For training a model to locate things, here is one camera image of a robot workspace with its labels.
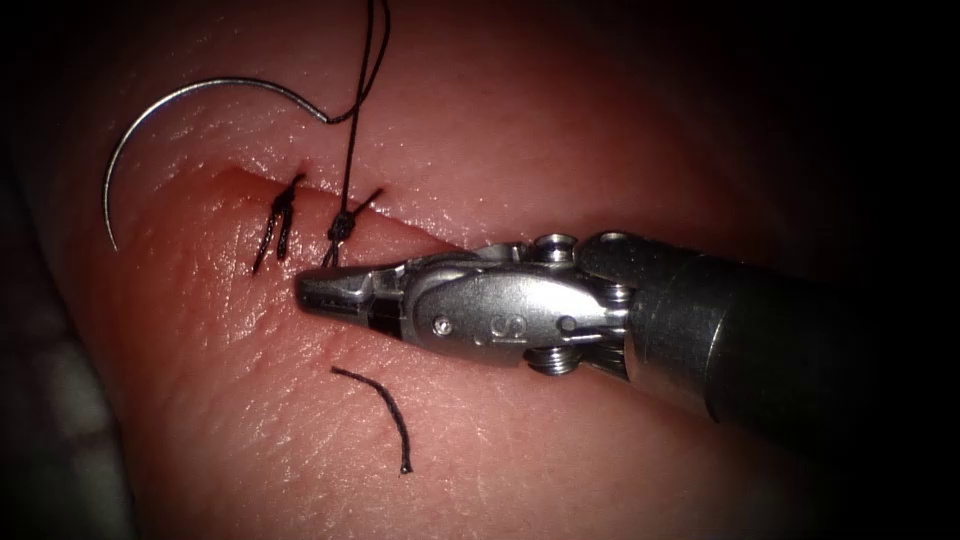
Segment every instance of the cut suture strand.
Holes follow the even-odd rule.
[[[390,395],[390,392],[388,392],[382,384],[374,381],[373,379],[368,379],[363,375],[358,375],[336,366],[331,367],[330,372],[337,375],[350,377],[355,381],[360,381],[363,384],[372,386],[373,389],[380,394],[380,397],[383,398],[383,401],[387,404],[387,409],[390,411],[390,416],[393,417],[393,421],[397,424],[397,431],[400,432],[400,474],[412,473],[413,467],[410,466],[410,435],[407,433],[407,424],[403,421],[403,415],[400,413],[400,408],[397,407],[397,402],[393,400],[393,396]]]
[[[300,173],[293,177],[290,185],[284,188],[270,205],[270,216],[267,218],[267,228],[260,240],[260,247],[257,248],[257,258],[253,261],[253,274],[256,275],[267,256],[267,248],[270,241],[273,240],[273,229],[277,226],[277,220],[280,220],[280,236],[277,238],[277,260],[282,261],[287,257],[287,240],[290,237],[290,228],[293,226],[293,198],[297,184],[306,178],[307,175]]]

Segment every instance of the black cylindrical shaft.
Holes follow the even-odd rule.
[[[854,295],[623,233],[585,241],[577,257],[636,289],[632,384],[808,455],[860,447],[872,358]]]

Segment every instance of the black suture thread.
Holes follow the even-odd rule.
[[[377,59],[374,60],[373,62],[373,69],[370,70],[370,79],[367,80],[367,87],[364,88],[363,94],[360,96],[359,101],[354,103],[353,107],[350,107],[350,110],[341,114],[340,116],[331,118],[330,120],[327,121],[328,124],[339,124],[340,122],[343,122],[347,118],[350,118],[350,116],[353,115],[355,112],[357,112],[357,109],[360,108],[360,103],[362,103],[363,100],[367,99],[367,95],[370,93],[370,90],[373,88],[373,80],[377,78],[377,73],[380,71],[380,64],[383,63],[383,55],[387,52],[387,42],[390,41],[390,6],[387,5],[387,0],[380,0],[380,7],[383,8],[383,39],[380,41],[380,51],[377,52]],[[367,8],[369,12],[368,17],[372,21],[373,20],[372,3],[368,4]],[[369,54],[369,50],[370,50],[370,47],[369,46],[366,47],[367,52],[363,55],[364,60],[366,60],[367,54]]]
[[[390,9],[387,7],[386,0],[383,0],[381,4],[383,5],[384,12],[383,43],[380,46],[380,54],[378,54],[377,60],[374,62],[373,70],[370,73],[371,81],[380,69],[380,61],[383,60],[383,52],[386,50],[387,41],[390,38]],[[351,109],[353,117],[350,121],[350,140],[347,142],[347,164],[344,167],[343,185],[340,189],[340,211],[333,217],[330,228],[327,229],[327,239],[330,240],[330,247],[327,248],[327,252],[323,255],[323,262],[320,264],[320,266],[323,267],[340,266],[340,244],[350,238],[350,234],[353,233],[357,213],[369,206],[373,199],[383,193],[383,189],[378,188],[373,195],[368,197],[367,200],[361,203],[353,212],[347,210],[350,192],[350,172],[353,169],[353,150],[357,143],[357,125],[360,122],[360,105],[363,103],[364,97],[366,97],[366,92],[369,91],[369,85],[366,90],[364,89],[364,80],[367,75],[367,64],[370,60],[372,43],[373,0],[367,0],[367,38],[364,40],[363,45],[363,60],[360,64],[360,81],[357,83],[357,99],[354,102],[353,109]]]
[[[343,187],[340,194],[340,212],[334,216],[333,223],[327,231],[327,237],[331,239],[331,245],[327,249],[327,253],[323,256],[321,266],[328,266],[331,265],[331,263],[332,266],[339,266],[340,244],[349,238],[350,233],[353,232],[357,213],[369,206],[370,203],[373,202],[373,199],[383,193],[383,189],[378,188],[373,195],[368,197],[367,200],[360,204],[353,212],[347,211],[350,168],[353,162],[353,148],[357,138],[357,122],[359,120],[360,105],[367,99],[367,95],[370,94],[370,90],[373,88],[373,81],[377,78],[380,65],[383,63],[384,54],[387,52],[387,43],[390,42],[390,6],[387,5],[387,0],[380,0],[380,6],[383,8],[383,39],[380,41],[380,50],[377,52],[377,58],[373,62],[373,68],[370,70],[370,78],[366,79],[366,73],[367,64],[370,60],[370,49],[373,43],[373,0],[367,1],[367,37],[364,41],[363,62],[360,68],[360,83],[357,85],[356,100],[347,112],[340,116],[330,118],[325,122],[332,125],[339,124],[348,118],[353,119],[350,125],[350,142],[347,146],[347,166],[344,172]],[[266,257],[270,241],[273,240],[273,230],[277,225],[278,219],[281,220],[281,228],[277,240],[277,260],[282,261],[286,257],[287,239],[290,236],[290,229],[293,223],[294,188],[303,177],[303,174],[298,174],[294,177],[290,186],[280,192],[273,200],[270,216],[267,217],[266,231],[260,241],[260,246],[257,248],[257,256],[253,261],[253,271],[251,275],[256,275],[257,271],[260,270],[260,265],[263,264],[263,259]]]
[[[280,220],[280,235],[277,239],[277,260],[282,261],[287,256],[287,238],[290,236],[290,228],[293,227],[293,199],[296,196],[296,187],[301,180],[306,178],[306,174],[299,173],[290,181],[290,185],[283,188],[279,195],[273,198],[273,204],[270,205],[270,216],[267,217],[267,230],[260,239],[260,247],[257,248],[257,257],[253,261],[252,275],[256,275],[267,256],[267,247],[273,240],[273,229],[277,226],[277,220]]]
[[[390,392],[387,391],[382,384],[373,379],[368,379],[363,375],[358,375],[336,366],[331,366],[330,372],[336,373],[337,375],[344,375],[355,381],[360,381],[363,384],[372,386],[373,389],[380,394],[380,397],[383,398],[383,401],[387,404],[390,416],[393,417],[393,421],[397,424],[397,431],[400,432],[400,474],[412,473],[413,467],[410,465],[410,435],[407,433],[407,424],[403,421],[403,414],[400,413],[400,408],[397,407],[397,402],[393,400]]]

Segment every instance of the screw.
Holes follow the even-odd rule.
[[[433,333],[438,336],[449,336],[453,333],[453,323],[450,319],[440,315],[433,320]]]

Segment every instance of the surgical instrument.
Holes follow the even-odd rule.
[[[872,413],[853,296],[619,231],[300,273],[308,313],[430,351],[581,363],[799,453],[851,457]]]

